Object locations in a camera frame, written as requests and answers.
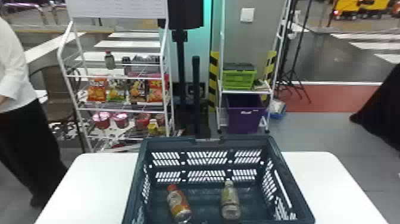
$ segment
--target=light switch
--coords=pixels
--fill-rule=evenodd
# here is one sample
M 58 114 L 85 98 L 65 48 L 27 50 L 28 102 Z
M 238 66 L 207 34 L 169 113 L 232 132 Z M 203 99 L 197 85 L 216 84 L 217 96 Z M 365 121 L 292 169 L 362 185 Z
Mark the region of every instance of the light switch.
M 254 20 L 254 8 L 242 8 L 240 20 L 246 23 L 252 23 Z

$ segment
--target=speaker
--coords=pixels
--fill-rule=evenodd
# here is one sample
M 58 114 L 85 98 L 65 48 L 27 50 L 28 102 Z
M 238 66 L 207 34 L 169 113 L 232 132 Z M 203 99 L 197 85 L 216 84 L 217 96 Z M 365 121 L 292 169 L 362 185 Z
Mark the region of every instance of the speaker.
M 170 30 L 190 30 L 204 25 L 203 0 L 168 0 Z M 158 20 L 158 26 L 165 28 L 165 20 Z

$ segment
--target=white wire rack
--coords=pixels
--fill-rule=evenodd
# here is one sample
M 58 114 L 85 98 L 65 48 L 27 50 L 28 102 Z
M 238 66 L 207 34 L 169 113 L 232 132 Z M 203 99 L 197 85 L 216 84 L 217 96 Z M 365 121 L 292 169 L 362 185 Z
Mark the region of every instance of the white wire rack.
M 172 97 L 172 77 L 171 77 L 171 66 L 170 66 L 170 46 L 169 41 L 169 29 L 168 29 L 168 5 L 167 0 L 106 0 L 102 1 L 102 4 L 96 3 L 96 0 L 88 0 L 82 2 L 80 0 L 69 0 L 67 2 L 68 13 L 70 15 L 70 20 L 67 29 L 65 30 L 63 37 L 60 42 L 60 47 L 57 51 L 57 60 L 60 64 L 65 83 L 68 87 L 68 91 L 72 96 L 72 101 L 77 112 L 77 117 L 80 121 L 82 132 L 86 138 L 86 143 L 89 147 L 89 151 L 94 153 L 99 150 L 107 149 L 104 147 L 105 144 L 93 143 L 91 139 L 103 139 L 106 142 L 106 145 L 110 141 L 119 141 L 119 140 L 142 140 L 144 138 L 150 137 L 151 135 L 146 130 L 138 130 L 134 126 L 134 122 L 130 121 L 130 126 L 127 130 L 124 130 L 123 133 L 113 133 L 113 127 L 110 127 L 110 131 L 106 132 L 104 130 L 96 130 L 94 123 L 89 119 L 89 124 L 85 123 L 84 115 L 82 112 L 92 111 L 93 113 L 99 111 L 107 111 L 111 113 L 118 112 L 126 112 L 129 113 L 130 117 L 132 114 L 139 113 L 149 113 L 149 114 L 163 114 L 165 117 L 165 135 L 170 136 L 175 132 L 175 122 L 174 122 L 174 110 L 173 110 L 173 97 Z M 95 8 L 89 8 L 87 5 L 93 5 Z M 82 44 L 77 35 L 77 29 L 75 26 L 74 19 L 77 17 L 93 17 L 93 18 L 151 18 L 151 19 L 159 19 L 163 18 L 166 20 L 165 29 L 159 44 L 155 44 L 156 46 L 160 46 L 159 52 L 156 53 L 145 53 L 151 55 L 159 55 L 160 62 L 152 63 L 152 64 L 121 64 L 120 57 L 116 56 L 116 66 L 117 68 L 111 71 L 107 71 L 104 73 L 98 73 L 99 71 L 106 71 L 102 68 L 98 68 L 100 66 L 104 66 L 104 63 L 93 62 L 85 60 L 85 53 L 82 50 Z M 77 52 L 70 54 L 66 57 L 63 57 L 65 54 L 65 45 L 69 35 L 72 34 L 75 36 Z M 150 50 L 155 49 L 155 45 L 151 45 Z M 159 67 L 159 71 L 161 71 L 161 77 L 127 77 L 123 73 L 123 66 L 138 66 L 140 69 L 145 72 L 147 69 L 151 69 L 154 67 Z M 83 72 L 82 75 L 77 73 L 71 73 L 70 70 L 78 69 Z M 165 80 L 165 74 L 170 74 L 168 80 Z M 129 102 L 87 102 L 87 85 L 82 87 L 81 89 L 74 90 L 72 84 L 70 82 L 71 79 L 81 78 L 82 80 L 87 80 L 87 78 L 91 77 L 103 77 L 106 79 L 148 79 L 148 80 L 160 80 L 162 85 L 162 103 L 140 103 L 140 104 L 131 104 Z M 165 82 L 169 83 L 169 88 L 166 89 Z
M 277 60 L 275 62 L 273 81 L 270 90 L 266 91 L 243 91 L 243 90 L 231 90 L 223 88 L 223 71 L 224 71 L 224 47 L 225 47 L 225 1 L 222 0 L 222 13 L 221 13 L 221 32 L 220 32 L 220 59 L 218 62 L 219 65 L 219 78 L 218 78 L 218 106 L 215 109 L 215 113 L 217 115 L 217 127 L 218 132 L 221 133 L 221 127 L 227 126 L 228 117 L 226 108 L 222 107 L 222 97 L 224 94 L 260 94 L 260 95 L 270 95 L 270 104 L 271 100 L 274 98 L 274 90 L 276 86 L 276 78 L 278 73 L 278 68 L 280 64 L 280 57 L 282 55 L 283 49 L 283 41 L 286 35 L 286 23 L 282 23 L 283 20 L 289 17 L 290 5 L 292 0 L 285 0 L 284 7 L 282 8 L 282 13 L 280 16 L 279 23 L 277 25 L 276 37 L 273 44 L 273 51 L 277 51 Z M 265 132 L 269 133 L 269 122 L 270 122 L 270 113 L 268 113 L 267 117 L 262 116 L 260 120 L 260 127 L 265 127 Z

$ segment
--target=white shirt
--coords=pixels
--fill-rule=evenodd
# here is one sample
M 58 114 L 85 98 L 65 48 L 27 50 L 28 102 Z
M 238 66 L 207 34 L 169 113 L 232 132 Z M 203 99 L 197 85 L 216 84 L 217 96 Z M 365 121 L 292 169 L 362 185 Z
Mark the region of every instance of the white shirt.
M 0 18 L 0 113 L 23 107 L 37 98 L 29 82 L 28 65 L 17 35 Z

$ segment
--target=red floor stripe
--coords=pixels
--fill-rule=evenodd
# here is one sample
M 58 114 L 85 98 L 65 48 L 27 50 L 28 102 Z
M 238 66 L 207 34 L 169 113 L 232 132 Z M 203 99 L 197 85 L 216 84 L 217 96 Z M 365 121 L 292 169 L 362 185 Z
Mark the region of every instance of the red floor stripe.
M 286 102 L 288 112 L 357 112 L 379 86 L 338 86 L 307 85 L 305 89 L 311 97 L 308 103 L 305 95 L 300 99 L 296 92 L 280 94 Z

